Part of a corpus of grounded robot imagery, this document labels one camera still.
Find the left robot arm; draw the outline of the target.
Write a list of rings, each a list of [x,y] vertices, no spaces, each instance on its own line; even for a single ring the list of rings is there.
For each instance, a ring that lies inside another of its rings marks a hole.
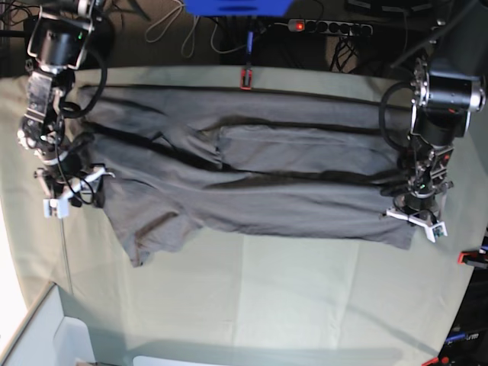
[[[389,87],[380,100],[379,128],[399,154],[402,179],[384,190],[393,206],[384,216],[423,228],[435,242],[448,234],[442,212],[453,184],[447,179],[454,140],[469,129],[473,114],[487,101],[487,3],[438,1],[446,12],[435,27],[393,62],[416,58],[413,78]],[[395,92],[413,93],[411,123],[405,145],[387,132],[387,103]]]

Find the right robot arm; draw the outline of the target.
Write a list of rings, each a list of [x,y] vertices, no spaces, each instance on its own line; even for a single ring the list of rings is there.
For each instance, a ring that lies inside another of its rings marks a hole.
[[[27,80],[27,108],[17,131],[18,143],[31,150],[42,167],[34,172],[44,194],[45,217],[64,219],[71,207],[102,207],[99,188],[107,168],[85,156],[93,133],[69,138],[66,123],[91,112],[108,80],[108,68],[92,38],[102,23],[103,1],[41,1],[27,54],[34,68]],[[94,95],[82,107],[68,99],[75,73],[91,56],[100,69]]]

